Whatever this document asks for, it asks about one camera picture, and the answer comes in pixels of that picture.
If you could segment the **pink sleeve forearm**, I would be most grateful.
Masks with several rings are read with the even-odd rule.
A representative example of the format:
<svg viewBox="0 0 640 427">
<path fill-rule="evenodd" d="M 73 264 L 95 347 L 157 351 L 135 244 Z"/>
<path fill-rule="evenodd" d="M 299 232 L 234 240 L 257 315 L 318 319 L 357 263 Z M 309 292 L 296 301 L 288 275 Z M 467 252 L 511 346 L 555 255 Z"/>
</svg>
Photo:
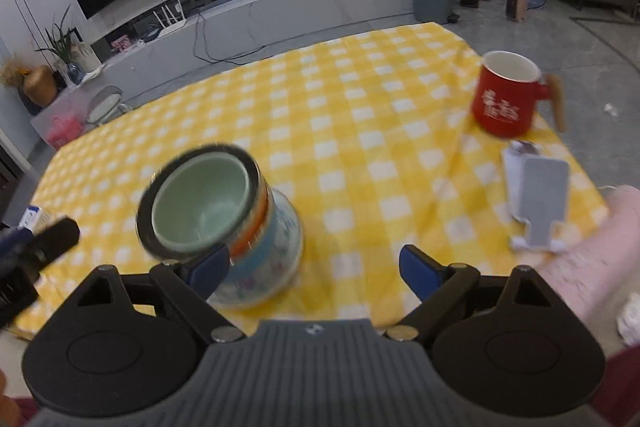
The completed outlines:
<svg viewBox="0 0 640 427">
<path fill-rule="evenodd" d="M 616 187 L 606 202 L 608 217 L 597 231 L 539 270 L 582 321 L 587 321 L 639 264 L 638 188 Z"/>
</svg>

